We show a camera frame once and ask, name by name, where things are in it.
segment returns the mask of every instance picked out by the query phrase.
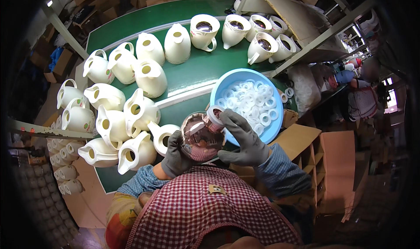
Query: plastic bag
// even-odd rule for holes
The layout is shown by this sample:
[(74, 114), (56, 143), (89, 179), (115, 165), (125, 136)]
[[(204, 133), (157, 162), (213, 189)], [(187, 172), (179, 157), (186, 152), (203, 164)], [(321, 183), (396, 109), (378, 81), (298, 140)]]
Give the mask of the plastic bag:
[(294, 98), (299, 117), (321, 101), (321, 92), (307, 65), (296, 65), (287, 70), (289, 79), (294, 82)]

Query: red object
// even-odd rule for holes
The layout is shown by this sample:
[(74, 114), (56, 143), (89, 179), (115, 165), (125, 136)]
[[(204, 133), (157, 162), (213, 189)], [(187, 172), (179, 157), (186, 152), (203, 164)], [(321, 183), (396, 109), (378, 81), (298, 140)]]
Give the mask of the red object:
[[(209, 184), (227, 194), (209, 194)], [(126, 248), (196, 249), (206, 234), (224, 226), (251, 233), (264, 246), (302, 244), (284, 215), (238, 175), (200, 166), (153, 192), (134, 222)]]

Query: blue checkered sleeve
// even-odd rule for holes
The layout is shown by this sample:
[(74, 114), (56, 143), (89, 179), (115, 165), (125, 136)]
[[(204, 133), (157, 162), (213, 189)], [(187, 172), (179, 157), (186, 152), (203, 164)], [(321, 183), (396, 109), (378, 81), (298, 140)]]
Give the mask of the blue checkered sleeve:
[(153, 166), (146, 165), (140, 167), (129, 181), (124, 183), (117, 192), (130, 194), (136, 198), (145, 191), (154, 191), (162, 188), (169, 180), (159, 180), (153, 173)]
[(270, 157), (255, 167), (255, 175), (274, 195), (281, 198), (311, 189), (311, 177), (290, 161), (280, 145), (270, 149)]

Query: striped shirt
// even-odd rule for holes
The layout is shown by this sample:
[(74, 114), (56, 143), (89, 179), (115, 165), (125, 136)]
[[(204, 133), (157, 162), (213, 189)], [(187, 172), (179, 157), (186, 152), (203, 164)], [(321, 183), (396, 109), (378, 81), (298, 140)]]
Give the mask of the striped shirt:
[(352, 89), (348, 95), (349, 116), (351, 120), (360, 120), (372, 117), (378, 109), (378, 99), (368, 82), (357, 80), (357, 88)]

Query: red checkered apron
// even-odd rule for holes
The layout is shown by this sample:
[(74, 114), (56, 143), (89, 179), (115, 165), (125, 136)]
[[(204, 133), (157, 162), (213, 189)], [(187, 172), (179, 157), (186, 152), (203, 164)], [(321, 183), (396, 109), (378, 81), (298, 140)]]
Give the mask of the red checkered apron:
[[(209, 184), (227, 194), (209, 194)], [(195, 249), (206, 234), (223, 226), (241, 228), (264, 246), (302, 244), (284, 215), (235, 173), (194, 166), (154, 191), (134, 222), (126, 249)]]

